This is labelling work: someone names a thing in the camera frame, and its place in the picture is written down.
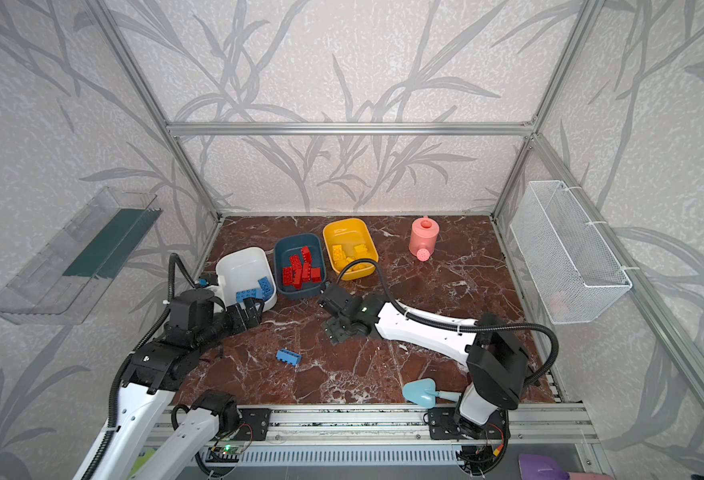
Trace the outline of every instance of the purple object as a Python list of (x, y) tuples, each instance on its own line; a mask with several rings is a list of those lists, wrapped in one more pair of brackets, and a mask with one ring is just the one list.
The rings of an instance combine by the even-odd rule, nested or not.
[(522, 480), (569, 480), (571, 477), (550, 457), (521, 453), (519, 462)]

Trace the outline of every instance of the blue tray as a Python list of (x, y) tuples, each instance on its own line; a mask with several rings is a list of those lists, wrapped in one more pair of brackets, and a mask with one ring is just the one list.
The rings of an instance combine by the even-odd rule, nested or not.
[[(312, 255), (312, 268), (320, 268), (319, 283), (305, 283), (300, 290), (296, 290), (293, 285), (283, 285), (283, 267), (290, 266), (290, 257), (299, 255), (301, 258), (301, 248), (309, 247)], [(325, 258), (323, 257), (323, 247), (320, 238), (315, 234), (299, 234), (286, 236), (274, 245), (274, 282), (278, 285), (278, 292), (292, 300), (309, 298), (320, 294), (320, 285), (325, 282)]]

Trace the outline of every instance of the leaf pattern wall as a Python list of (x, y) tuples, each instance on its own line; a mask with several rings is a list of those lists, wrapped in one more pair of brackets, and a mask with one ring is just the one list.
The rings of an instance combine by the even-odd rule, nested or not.
[(194, 266), (214, 226), (81, 10), (0, 0), (0, 288), (104, 185), (155, 192), (164, 212), (83, 324), (0, 319), (0, 478), (72, 477), (157, 315), (168, 252)]
[(376, 105), (403, 94), (404, 121), (453, 104), (454, 121), (530, 120), (580, 3), (108, 2), (168, 118), (196, 121), (354, 121), (338, 68), (352, 113), (395, 120)]
[[(704, 2), (606, 4), (544, 135), (704, 353)], [(704, 475), (703, 411), (629, 298), (557, 332), (617, 478)]]
[[(367, 136), (200, 137), (184, 147), (222, 211), (489, 214), (522, 142), (519, 137), (395, 138), (387, 162), (376, 160)], [(230, 195), (222, 198), (218, 192)]]
[[(582, 0), (108, 4), (174, 121), (526, 121)], [(501, 189), (512, 144), (200, 138), (185, 148), (222, 211), (384, 212), (476, 209)]]
[(545, 134), (704, 354), (704, 2), (603, 11)]

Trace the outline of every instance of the marble tabletop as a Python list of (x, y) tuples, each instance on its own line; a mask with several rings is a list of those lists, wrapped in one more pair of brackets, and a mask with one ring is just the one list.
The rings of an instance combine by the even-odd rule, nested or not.
[[(232, 216), (224, 220), (206, 271), (226, 254), (259, 246), (273, 261), (274, 244), (289, 235), (311, 232), (340, 217)], [(442, 315), (480, 318), (492, 312), (505, 322), (524, 321), (510, 272), (487, 216), (434, 216), (440, 226), (435, 252), (420, 262), (408, 251), (414, 216), (362, 216), (374, 240), (392, 293), (407, 305)], [(335, 280), (325, 254), (329, 280)], [(377, 275), (344, 282), (357, 293), (380, 293)], [(285, 403), (401, 403), (403, 384), (425, 377), (437, 389), (462, 391), (466, 368), (439, 353), (406, 342), (355, 337), (332, 346), (320, 324), (328, 314), (317, 297), (288, 300), (278, 295), (258, 328), (226, 338), (207, 351), (177, 394), (192, 403), (207, 389), (235, 395), (240, 405)], [(528, 332), (518, 337), (539, 363)], [(302, 355), (298, 366), (276, 360), (285, 348)], [(554, 402), (541, 380), (525, 392), (524, 402)]]

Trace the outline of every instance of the yellow tray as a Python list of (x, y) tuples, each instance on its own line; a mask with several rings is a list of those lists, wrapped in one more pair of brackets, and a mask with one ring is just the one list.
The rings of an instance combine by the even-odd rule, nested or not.
[[(379, 261), (379, 253), (376, 252), (376, 245), (374, 245), (374, 241), (370, 238), (368, 227), (365, 225), (365, 222), (359, 218), (345, 218), (329, 223), (323, 228), (323, 240), (325, 240), (325, 249), (328, 252), (330, 266), (334, 269), (337, 276), (341, 270), (339, 270), (334, 263), (334, 245), (341, 245), (346, 256), (355, 258), (354, 246), (364, 244), (368, 249), (369, 258), (376, 262)], [(375, 271), (376, 267), (371, 264), (365, 264), (365, 268), (361, 268), (360, 270), (348, 270), (342, 280), (362, 278)]]

